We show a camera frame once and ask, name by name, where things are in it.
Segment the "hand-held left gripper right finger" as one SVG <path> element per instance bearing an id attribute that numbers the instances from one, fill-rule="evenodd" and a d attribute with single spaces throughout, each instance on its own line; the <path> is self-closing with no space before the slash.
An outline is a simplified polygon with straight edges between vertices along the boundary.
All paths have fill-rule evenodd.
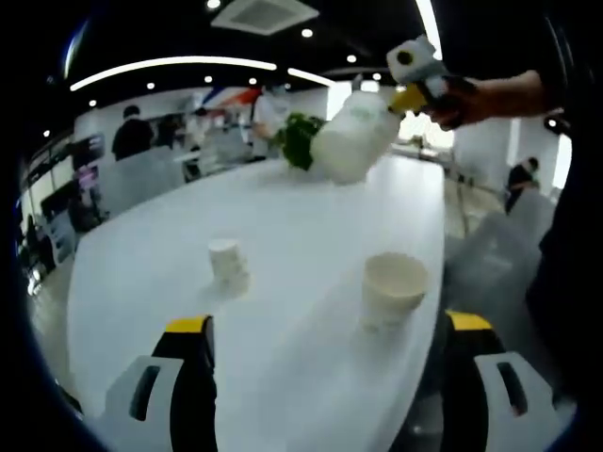
<path id="1" fill-rule="evenodd" d="M 484 318 L 446 311 L 443 451 L 548 451 L 576 405 L 519 353 L 504 349 Z"/>

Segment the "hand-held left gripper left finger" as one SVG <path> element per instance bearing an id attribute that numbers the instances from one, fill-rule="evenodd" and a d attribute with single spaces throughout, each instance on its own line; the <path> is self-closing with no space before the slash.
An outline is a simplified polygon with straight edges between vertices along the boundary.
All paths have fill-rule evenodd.
<path id="1" fill-rule="evenodd" d="M 173 320 L 112 383 L 91 427 L 110 451 L 216 451 L 214 370 L 213 317 Z"/>

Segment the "person's right hand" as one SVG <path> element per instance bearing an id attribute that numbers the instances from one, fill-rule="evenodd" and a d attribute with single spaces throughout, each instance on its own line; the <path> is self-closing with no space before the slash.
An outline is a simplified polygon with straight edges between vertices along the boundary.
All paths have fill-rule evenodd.
<path id="1" fill-rule="evenodd" d="M 485 81 L 448 75 L 444 77 L 446 92 L 425 110 L 442 130 L 456 130 L 494 118 L 496 102 Z"/>

